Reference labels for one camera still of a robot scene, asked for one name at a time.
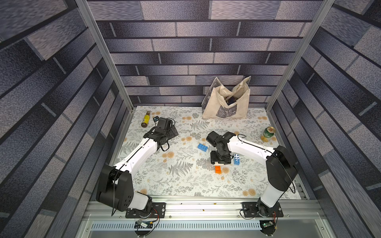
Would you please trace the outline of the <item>orange lego brick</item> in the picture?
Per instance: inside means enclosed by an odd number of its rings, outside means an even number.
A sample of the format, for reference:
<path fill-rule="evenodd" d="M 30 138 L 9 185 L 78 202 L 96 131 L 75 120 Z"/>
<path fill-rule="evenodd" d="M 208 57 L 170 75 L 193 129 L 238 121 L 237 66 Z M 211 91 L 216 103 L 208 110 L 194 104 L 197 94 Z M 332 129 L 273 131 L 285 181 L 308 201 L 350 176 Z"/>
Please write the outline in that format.
<path fill-rule="evenodd" d="M 220 166 L 215 166 L 215 173 L 216 174 L 222 174 L 221 167 Z"/>

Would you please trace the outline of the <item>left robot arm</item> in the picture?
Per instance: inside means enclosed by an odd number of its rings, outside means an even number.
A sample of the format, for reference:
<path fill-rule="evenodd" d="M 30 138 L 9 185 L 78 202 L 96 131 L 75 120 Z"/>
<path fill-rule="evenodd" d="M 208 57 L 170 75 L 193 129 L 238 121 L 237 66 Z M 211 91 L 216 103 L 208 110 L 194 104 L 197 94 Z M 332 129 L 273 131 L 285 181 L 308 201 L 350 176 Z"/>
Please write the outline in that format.
<path fill-rule="evenodd" d="M 112 213 L 128 209 L 150 213 L 152 198 L 134 190 L 133 178 L 151 155 L 176 136 L 175 126 L 153 127 L 125 159 L 113 166 L 105 165 L 99 177 L 96 201 L 111 207 Z"/>

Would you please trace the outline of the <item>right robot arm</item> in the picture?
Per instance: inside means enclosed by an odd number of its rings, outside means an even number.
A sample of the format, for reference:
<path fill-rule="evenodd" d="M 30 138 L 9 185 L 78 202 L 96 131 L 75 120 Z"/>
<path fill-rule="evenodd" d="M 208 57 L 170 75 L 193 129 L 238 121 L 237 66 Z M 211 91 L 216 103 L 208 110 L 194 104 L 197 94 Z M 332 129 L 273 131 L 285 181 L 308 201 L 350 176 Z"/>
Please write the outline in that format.
<path fill-rule="evenodd" d="M 295 167 L 296 157 L 283 146 L 265 147 L 249 142 L 232 132 L 219 135 L 212 131 L 206 137 L 206 141 L 216 149 L 210 153 L 212 165 L 231 164 L 233 154 L 239 154 L 266 167 L 268 185 L 259 198 L 259 207 L 273 208 L 298 174 Z"/>

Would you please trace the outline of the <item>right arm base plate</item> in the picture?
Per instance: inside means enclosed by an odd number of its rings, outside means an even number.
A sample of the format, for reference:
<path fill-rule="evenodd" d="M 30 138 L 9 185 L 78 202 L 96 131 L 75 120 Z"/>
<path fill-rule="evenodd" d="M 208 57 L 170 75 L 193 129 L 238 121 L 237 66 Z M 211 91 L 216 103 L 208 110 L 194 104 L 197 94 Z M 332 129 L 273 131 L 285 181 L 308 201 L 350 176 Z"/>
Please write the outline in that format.
<path fill-rule="evenodd" d="M 242 210 L 245 218 L 282 218 L 284 217 L 280 203 L 277 202 L 272 208 L 260 202 L 242 202 Z"/>

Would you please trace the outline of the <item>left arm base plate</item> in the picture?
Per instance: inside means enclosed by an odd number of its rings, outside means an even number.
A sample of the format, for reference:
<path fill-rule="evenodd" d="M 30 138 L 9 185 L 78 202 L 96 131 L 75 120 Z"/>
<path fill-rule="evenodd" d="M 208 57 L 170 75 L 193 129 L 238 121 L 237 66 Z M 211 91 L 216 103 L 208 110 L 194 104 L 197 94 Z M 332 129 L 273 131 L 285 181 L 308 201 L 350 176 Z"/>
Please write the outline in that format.
<path fill-rule="evenodd" d="M 128 219 L 148 219 L 148 218 L 164 218 L 166 212 L 165 202 L 154 202 L 149 204 L 144 210 L 128 209 L 126 218 Z"/>

